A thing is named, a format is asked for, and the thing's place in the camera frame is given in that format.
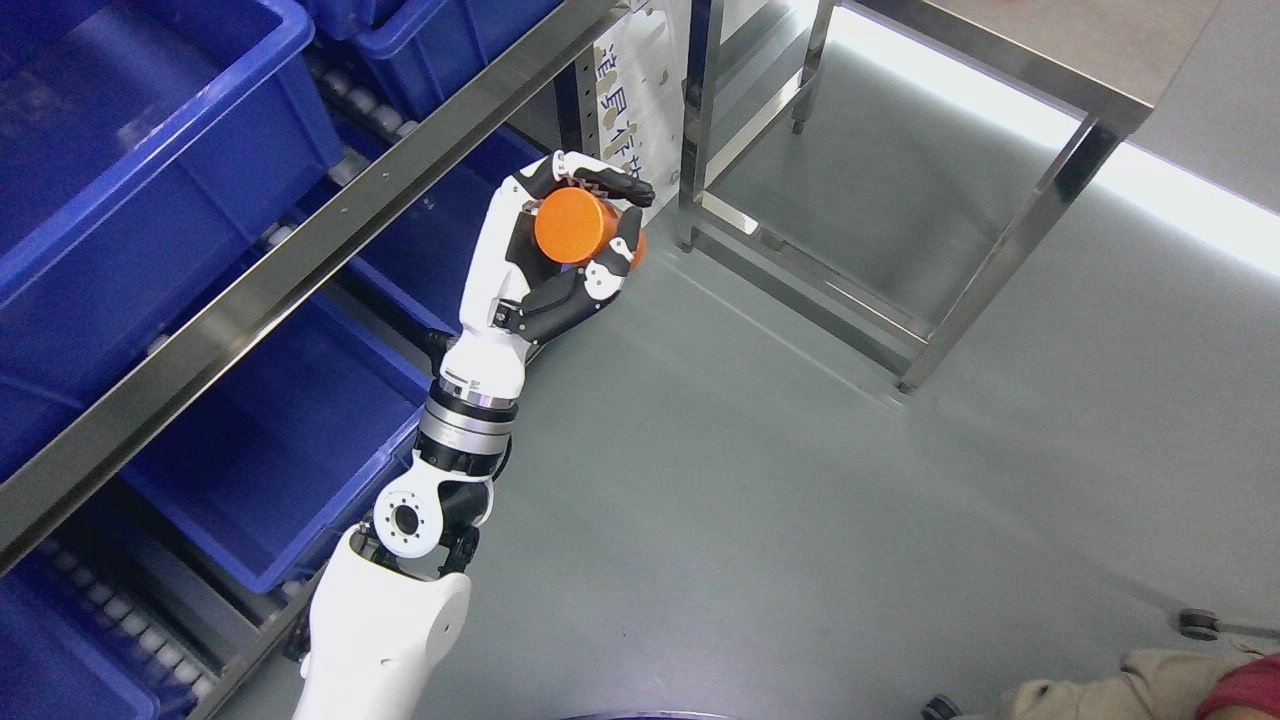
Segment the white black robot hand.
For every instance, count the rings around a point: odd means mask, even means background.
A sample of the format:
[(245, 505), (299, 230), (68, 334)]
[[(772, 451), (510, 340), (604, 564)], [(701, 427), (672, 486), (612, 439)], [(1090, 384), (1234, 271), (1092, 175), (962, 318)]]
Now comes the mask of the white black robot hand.
[[(584, 260), (556, 273), (515, 260), (538, 247), (534, 224), (556, 191), (581, 190), (609, 206), (623, 201), (613, 232)], [(463, 287), (461, 336), (445, 351), (436, 380), (447, 395), (483, 406), (513, 404), (525, 384), (529, 350), (561, 337), (613, 304), (641, 256), (643, 211), (653, 186), (600, 159), (554, 151), (507, 176), (493, 193)]]

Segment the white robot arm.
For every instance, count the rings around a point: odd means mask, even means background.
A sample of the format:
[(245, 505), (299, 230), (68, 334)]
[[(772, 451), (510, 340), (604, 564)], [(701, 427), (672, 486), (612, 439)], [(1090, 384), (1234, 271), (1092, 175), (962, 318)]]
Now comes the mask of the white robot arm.
[(431, 383), (403, 471), (339, 538), (308, 610), (297, 719), (410, 719), (466, 623), (466, 573), (518, 391)]

